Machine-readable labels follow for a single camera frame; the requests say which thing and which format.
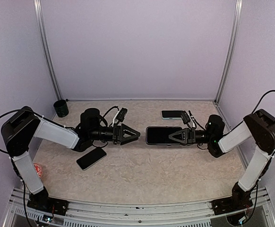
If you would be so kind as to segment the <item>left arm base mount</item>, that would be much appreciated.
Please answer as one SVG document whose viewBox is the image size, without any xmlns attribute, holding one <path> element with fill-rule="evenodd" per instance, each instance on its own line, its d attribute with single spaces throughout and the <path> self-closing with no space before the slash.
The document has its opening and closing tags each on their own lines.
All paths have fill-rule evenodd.
<svg viewBox="0 0 275 227">
<path fill-rule="evenodd" d="M 29 208 L 39 211 L 65 216 L 69 202 L 67 200 L 50 197 L 46 188 L 43 187 L 40 192 L 29 194 L 27 205 Z"/>
</svg>

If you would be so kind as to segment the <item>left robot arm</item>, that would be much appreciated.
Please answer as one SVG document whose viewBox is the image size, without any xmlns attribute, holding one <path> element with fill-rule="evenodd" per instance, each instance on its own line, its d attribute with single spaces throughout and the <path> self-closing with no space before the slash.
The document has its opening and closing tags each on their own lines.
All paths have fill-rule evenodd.
<svg viewBox="0 0 275 227">
<path fill-rule="evenodd" d="M 24 106 L 14 112 L 15 114 L 2 125 L 1 135 L 7 153 L 20 177 L 29 192 L 35 195 L 34 203 L 42 210 L 49 210 L 52 206 L 52 199 L 43 193 L 45 188 L 28 153 L 32 138 L 51 141 L 73 151 L 83 152 L 96 140 L 125 145 L 140 137 L 140 132 L 123 124 L 127 114 L 126 108 L 117 112 L 112 126 L 109 126 L 104 117 L 100 115 L 99 109 L 88 108 L 80 115 L 80 123 L 74 129 L 35 113 L 29 106 Z"/>
</svg>

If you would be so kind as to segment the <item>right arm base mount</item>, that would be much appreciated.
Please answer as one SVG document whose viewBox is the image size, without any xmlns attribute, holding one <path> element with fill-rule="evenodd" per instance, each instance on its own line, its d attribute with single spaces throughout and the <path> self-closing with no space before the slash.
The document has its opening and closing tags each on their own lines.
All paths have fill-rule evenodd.
<svg viewBox="0 0 275 227">
<path fill-rule="evenodd" d="M 211 202 L 214 214 L 221 215 L 251 207 L 253 205 L 250 197 L 251 192 L 252 190 L 245 192 L 236 183 L 232 188 L 230 197 L 216 199 Z"/>
</svg>

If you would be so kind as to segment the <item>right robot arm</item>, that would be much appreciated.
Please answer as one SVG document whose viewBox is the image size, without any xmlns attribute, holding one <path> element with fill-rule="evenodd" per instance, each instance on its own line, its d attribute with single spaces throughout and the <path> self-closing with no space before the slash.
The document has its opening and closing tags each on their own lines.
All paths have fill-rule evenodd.
<svg viewBox="0 0 275 227">
<path fill-rule="evenodd" d="M 212 114 L 203 130 L 189 126 L 170 134 L 169 139 L 183 145 L 207 144 L 209 153 L 220 157 L 248 139 L 256 147 L 245 173 L 237 182 L 240 191 L 254 188 L 275 152 L 275 117 L 263 109 L 246 115 L 229 133 L 224 134 L 225 123 L 219 115 Z"/>
</svg>

